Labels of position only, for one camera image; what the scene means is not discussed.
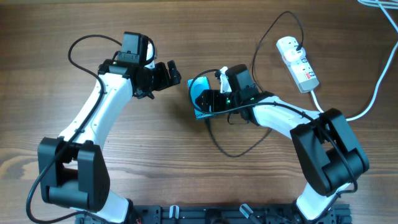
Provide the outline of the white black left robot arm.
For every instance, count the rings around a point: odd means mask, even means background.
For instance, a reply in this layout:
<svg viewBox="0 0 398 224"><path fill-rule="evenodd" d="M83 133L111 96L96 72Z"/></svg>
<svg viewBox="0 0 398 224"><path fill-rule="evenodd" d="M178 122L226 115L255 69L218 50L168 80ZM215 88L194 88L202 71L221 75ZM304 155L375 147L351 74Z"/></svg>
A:
<svg viewBox="0 0 398 224"><path fill-rule="evenodd" d="M133 202L110 188L103 157L106 138L131 99L152 98L157 91L178 85L181 76L174 61L156 60L153 40L125 32L120 49L93 72L95 87L75 119L56 138L41 140L39 175L26 201L32 213L34 192L47 204L72 210L79 222L141 223Z"/></svg>

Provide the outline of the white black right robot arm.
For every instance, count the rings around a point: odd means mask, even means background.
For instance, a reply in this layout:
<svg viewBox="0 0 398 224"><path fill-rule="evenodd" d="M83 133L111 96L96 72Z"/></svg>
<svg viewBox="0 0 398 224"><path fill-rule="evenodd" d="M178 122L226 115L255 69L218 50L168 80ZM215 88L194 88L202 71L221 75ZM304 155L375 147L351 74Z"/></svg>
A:
<svg viewBox="0 0 398 224"><path fill-rule="evenodd" d="M358 189L369 160L343 113L310 111L260 91L245 64L212 71L220 89L204 73L188 81L188 97L202 115L239 114L243 120L291 139L307 184L287 215L290 223L316 223L343 194Z"/></svg>

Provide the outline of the Galaxy S25 smartphone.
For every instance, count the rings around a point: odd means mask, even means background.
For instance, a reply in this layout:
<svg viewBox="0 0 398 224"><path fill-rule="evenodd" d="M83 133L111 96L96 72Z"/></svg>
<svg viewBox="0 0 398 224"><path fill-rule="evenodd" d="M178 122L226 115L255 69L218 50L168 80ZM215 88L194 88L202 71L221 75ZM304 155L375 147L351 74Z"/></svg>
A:
<svg viewBox="0 0 398 224"><path fill-rule="evenodd" d="M199 77L195 80L194 84L191 88L191 100L193 101L194 105L199 108L200 105L195 103L195 100L201 95L204 90L210 89L210 83L207 77ZM195 117L197 120L205 119L213 116L213 114L202 113L196 109L194 109Z"/></svg>

